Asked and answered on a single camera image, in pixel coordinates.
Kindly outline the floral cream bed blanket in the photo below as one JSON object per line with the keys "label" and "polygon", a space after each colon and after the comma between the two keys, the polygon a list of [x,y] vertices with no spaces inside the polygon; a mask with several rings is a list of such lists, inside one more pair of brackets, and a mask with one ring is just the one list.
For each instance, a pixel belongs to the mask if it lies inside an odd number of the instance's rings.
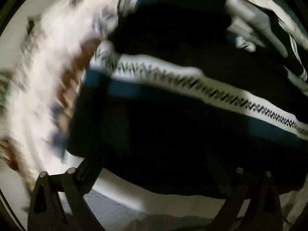
{"label": "floral cream bed blanket", "polygon": [[89,60],[118,25],[120,0],[56,0],[21,45],[5,99],[6,163],[33,190],[41,171],[59,173],[53,136],[68,125]]}

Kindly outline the black garment with patterned band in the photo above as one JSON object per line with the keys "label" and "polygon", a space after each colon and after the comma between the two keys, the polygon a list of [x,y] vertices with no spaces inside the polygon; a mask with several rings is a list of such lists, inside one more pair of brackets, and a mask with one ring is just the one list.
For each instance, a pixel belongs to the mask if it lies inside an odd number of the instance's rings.
{"label": "black garment with patterned band", "polygon": [[307,44],[244,0],[118,0],[67,151],[161,194],[275,194],[307,177]]}

